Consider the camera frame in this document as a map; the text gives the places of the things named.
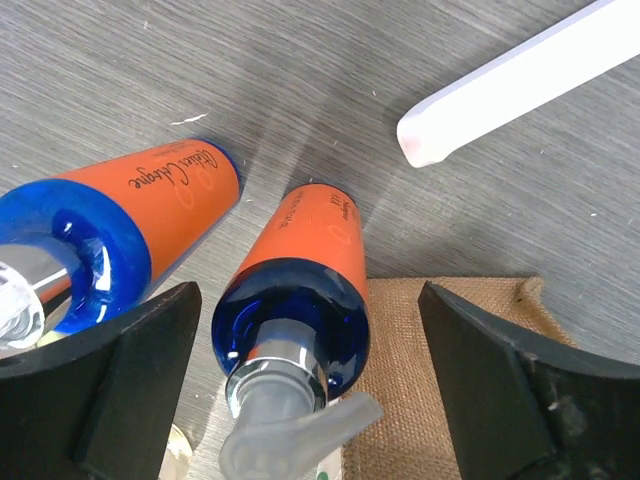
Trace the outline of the orange bottle blue pump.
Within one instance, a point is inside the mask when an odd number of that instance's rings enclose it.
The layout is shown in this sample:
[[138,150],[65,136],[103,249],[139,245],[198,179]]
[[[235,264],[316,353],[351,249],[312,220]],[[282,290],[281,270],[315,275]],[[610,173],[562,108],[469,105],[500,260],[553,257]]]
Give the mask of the orange bottle blue pump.
[[72,335],[144,302],[238,202],[239,172],[188,138],[1,199],[1,348]]

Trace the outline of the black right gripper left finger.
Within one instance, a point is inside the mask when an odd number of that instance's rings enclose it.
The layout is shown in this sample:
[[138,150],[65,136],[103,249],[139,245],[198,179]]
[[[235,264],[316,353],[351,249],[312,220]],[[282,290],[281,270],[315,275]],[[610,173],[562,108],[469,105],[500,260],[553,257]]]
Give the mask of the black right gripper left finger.
[[184,282],[2,359],[2,478],[157,478],[201,305],[198,285]]

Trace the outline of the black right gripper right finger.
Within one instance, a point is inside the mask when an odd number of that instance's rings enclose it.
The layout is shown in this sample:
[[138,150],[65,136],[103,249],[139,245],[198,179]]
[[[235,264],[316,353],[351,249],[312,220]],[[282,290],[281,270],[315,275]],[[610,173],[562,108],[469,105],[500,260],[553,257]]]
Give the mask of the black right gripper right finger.
[[462,478],[638,478],[638,365],[562,344],[432,282],[418,303]]

